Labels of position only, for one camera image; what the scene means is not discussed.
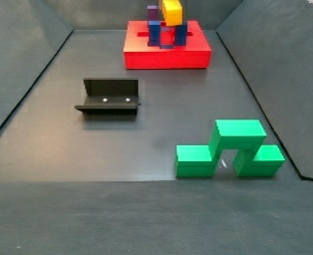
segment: purple block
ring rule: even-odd
[[[148,6],[148,20],[159,20],[159,11],[156,5]]]

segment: gray floor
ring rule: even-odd
[[[76,32],[0,134],[0,182],[172,180],[175,146],[207,144],[216,119],[260,119],[266,142],[278,143],[215,32],[205,34],[207,70],[126,71],[125,32]],[[88,77],[140,79],[135,121],[74,110]],[[223,162],[232,172],[228,153]]]
[[[0,133],[0,254],[313,255],[313,182],[288,161],[236,179],[232,151],[211,180],[102,181],[172,180],[177,143],[207,143],[215,119],[263,120],[207,37],[208,70],[125,71],[124,32],[72,36]],[[140,78],[133,123],[84,119],[84,77]]]

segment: red block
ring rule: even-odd
[[[196,21],[187,21],[187,44],[173,49],[148,46],[148,21],[128,25],[124,57],[126,69],[207,68],[212,50]]]

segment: green block structure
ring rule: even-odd
[[[238,149],[233,159],[239,177],[270,177],[284,162],[276,145],[262,145],[266,131],[259,120],[216,120],[208,145],[179,145],[175,168],[177,178],[213,176],[224,149]]]

